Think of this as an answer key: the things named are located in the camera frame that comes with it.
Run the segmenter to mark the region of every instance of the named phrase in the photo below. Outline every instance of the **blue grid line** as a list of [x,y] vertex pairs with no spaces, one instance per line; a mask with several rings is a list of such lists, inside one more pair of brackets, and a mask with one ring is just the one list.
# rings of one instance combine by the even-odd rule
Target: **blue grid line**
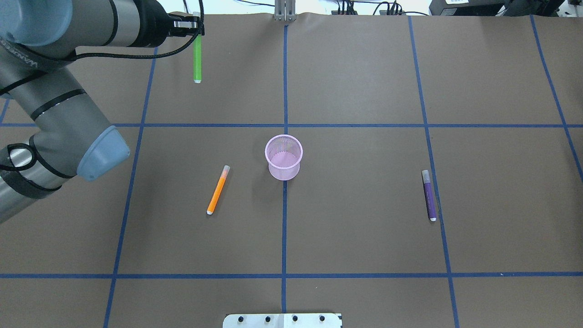
[[[154,49],[154,55],[158,53],[158,48]],[[109,318],[111,314],[111,305],[113,304],[113,295],[115,292],[115,283],[116,283],[116,276],[118,273],[118,269],[120,267],[120,258],[121,258],[121,249],[124,244],[124,235],[125,235],[125,227],[128,222],[128,214],[129,214],[129,205],[132,198],[132,192],[134,189],[134,180],[136,177],[136,168],[138,166],[138,157],[140,155],[140,148],[142,145],[142,136],[144,131],[144,125],[146,122],[146,114],[147,114],[147,106],[150,100],[150,90],[152,88],[152,80],[154,78],[154,69],[156,68],[156,59],[152,60],[152,66],[150,67],[150,77],[147,83],[147,90],[146,90],[146,99],[144,100],[144,107],[142,110],[142,120],[140,122],[140,130],[138,133],[138,142],[136,144],[136,151],[134,155],[134,164],[132,165],[132,173],[129,178],[129,186],[128,186],[128,195],[125,200],[125,208],[124,208],[124,217],[121,222],[121,229],[120,229],[120,238],[117,244],[117,251],[115,253],[115,263],[113,268],[113,278],[111,279],[111,286],[110,286],[110,293],[109,297],[107,298],[107,307],[106,307],[106,315],[105,319],[103,320],[103,328],[107,328],[109,325]]]
[[[116,127],[140,127],[140,123],[114,123]],[[0,127],[35,127],[34,123],[0,123]],[[429,123],[430,128],[564,128],[562,124],[475,124],[475,123]],[[278,123],[145,123],[147,128],[166,127],[218,127],[218,128],[285,128]],[[424,128],[422,123],[296,123],[288,128]],[[583,124],[567,124],[568,128],[583,128]]]
[[0,279],[112,279],[112,274],[0,273]]
[[287,181],[283,182],[282,221],[282,313],[287,312]]
[[556,272],[460,272],[452,273],[454,278],[480,278],[480,277],[583,277],[580,271],[556,271]]
[[10,103],[10,99],[6,99],[4,102],[4,107],[2,108],[2,113],[0,114],[0,124],[4,121],[4,117],[6,116],[6,112],[8,111],[8,104]]
[[19,127],[19,128],[27,128],[27,127],[35,127],[36,124],[34,123],[2,123],[0,127]]
[[247,124],[247,123],[146,123],[147,128],[175,127],[175,128],[282,128],[283,124]]
[[235,274],[122,274],[117,275],[118,279],[200,279],[200,280],[223,280],[223,279],[281,279],[279,273],[235,273]]
[[283,27],[283,133],[287,134],[287,28]]
[[419,88],[419,101],[421,103],[421,113],[423,115],[423,124],[425,125],[425,138],[427,140],[427,150],[429,151],[429,162],[431,165],[431,174],[433,175],[433,184],[435,188],[435,194],[437,199],[437,204],[439,206],[439,219],[440,219],[440,226],[441,226],[441,241],[443,244],[443,254],[445,257],[445,268],[447,269],[448,274],[448,283],[449,283],[449,297],[451,298],[451,310],[454,316],[454,325],[455,328],[459,328],[459,318],[458,318],[458,305],[455,301],[455,290],[454,290],[454,280],[451,277],[451,263],[449,262],[449,251],[447,247],[447,238],[445,236],[445,224],[443,222],[443,214],[441,210],[441,199],[439,194],[439,187],[437,184],[437,174],[435,168],[435,162],[433,160],[433,149],[431,147],[431,136],[429,134],[429,124],[427,122],[427,112],[425,110],[425,99],[423,97],[423,87],[421,84],[421,73],[419,71],[419,60],[417,59],[417,48],[415,46],[415,34],[413,32],[413,21],[411,17],[408,17],[409,20],[409,34],[411,36],[411,47],[413,49],[413,61],[415,62],[415,74],[417,75],[417,87]]
[[531,15],[531,25],[532,25],[532,31],[535,34],[536,47],[539,50],[540,60],[543,64],[543,68],[545,69],[545,74],[547,76],[547,80],[549,81],[550,90],[553,92],[554,102],[557,105],[557,110],[559,111],[559,116],[561,117],[561,122],[563,123],[563,127],[565,129],[565,134],[567,135],[567,140],[569,141],[569,147],[571,147],[571,152],[573,153],[573,158],[575,159],[575,164],[577,166],[577,170],[579,171],[579,178],[581,179],[581,182],[583,182],[583,170],[581,169],[581,163],[579,162],[577,152],[575,151],[575,146],[573,145],[573,140],[571,139],[571,133],[569,133],[569,128],[567,127],[567,121],[565,120],[565,115],[563,114],[563,109],[561,108],[561,103],[559,102],[559,97],[557,96],[557,91],[555,90],[553,80],[550,77],[549,67],[546,64],[545,55],[543,54],[543,48],[540,46],[539,32],[536,29],[534,15]]
[[[583,277],[583,271],[500,271],[448,273],[287,273],[286,279],[390,279],[390,278],[505,278],[505,277]],[[177,279],[177,280],[228,280],[228,279],[282,279],[279,273],[243,274],[148,274],[119,273],[116,280]],[[114,274],[77,273],[3,273],[0,279],[112,279]]]
[[[283,27],[283,133],[287,134],[287,28]],[[287,181],[282,194],[282,313],[287,313]]]
[[447,273],[288,273],[289,279],[447,278]]

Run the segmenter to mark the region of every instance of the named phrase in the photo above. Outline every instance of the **cable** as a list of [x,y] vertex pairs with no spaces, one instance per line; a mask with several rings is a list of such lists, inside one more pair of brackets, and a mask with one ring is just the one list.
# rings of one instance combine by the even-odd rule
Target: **cable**
[[275,5],[270,5],[270,4],[260,4],[259,2],[251,2],[251,1],[246,1],[246,0],[234,0],[234,1],[245,2],[246,4],[251,4],[251,5],[256,5],[256,6],[268,6],[268,7],[275,7]]
[[357,4],[382,4],[383,2],[386,2],[386,1],[383,1],[383,2],[373,2],[373,1],[353,1],[353,2],[356,2]]
[[387,12],[389,11],[389,6],[390,6],[391,4],[389,4],[387,1],[379,2],[379,3],[378,3],[378,5],[377,5],[377,7],[376,7],[376,8],[374,8],[374,11],[373,11],[373,16],[374,16],[374,14],[376,14],[376,13],[377,13],[377,10],[378,10],[378,8],[379,8],[379,7],[380,7],[382,4],[386,4],[386,5],[387,5]]
[[89,57],[107,57],[107,58],[152,60],[152,59],[158,59],[158,58],[164,58],[164,57],[170,57],[172,55],[176,55],[176,54],[180,53],[182,50],[188,48],[194,42],[196,37],[198,37],[202,33],[202,30],[204,28],[204,21],[205,21],[205,8],[202,5],[202,0],[198,0],[198,4],[201,7],[201,20],[198,24],[198,27],[196,28],[196,32],[190,38],[190,40],[188,40],[188,42],[186,42],[182,47],[180,47],[174,51],[170,51],[169,53],[159,54],[159,55],[119,55],[119,54],[109,54],[109,53],[84,53],[81,55],[73,56],[71,58],[67,58],[66,60],[73,62],[73,61],[76,61],[76,60],[79,60],[82,58],[89,58]]
[[42,76],[44,76],[46,74],[48,74],[48,73],[43,72],[43,71],[35,71],[31,75],[29,75],[29,76],[27,76],[27,77],[25,77],[25,78],[23,78],[21,80],[18,80],[18,81],[14,82],[11,85],[8,85],[8,86],[0,89],[0,96],[4,95],[5,93],[9,93],[13,89],[18,88],[19,86],[21,86],[21,85],[23,85],[25,83],[29,83],[30,81],[34,81],[34,80],[36,80],[36,79],[38,79],[38,78],[40,78],[40,77],[42,77]]
[[350,0],[346,1],[346,14],[354,15],[354,2]]
[[10,157],[10,153],[14,149],[27,150],[30,152],[30,155],[32,157],[30,159],[30,162],[23,165],[23,166],[7,166],[7,165],[0,164],[0,170],[9,171],[9,172],[20,172],[20,171],[24,171],[24,170],[28,170],[28,169],[32,168],[37,162],[36,152],[34,151],[34,149],[31,146],[29,146],[27,144],[12,144],[12,145],[6,146],[6,149],[8,150],[9,157]]
[[424,15],[424,16],[430,16],[430,15],[424,13],[424,12],[399,12],[397,15],[401,15],[401,14],[404,14],[404,13],[420,13],[421,15]]
[[391,8],[387,10],[387,15],[394,15],[397,9],[397,1],[393,2]]

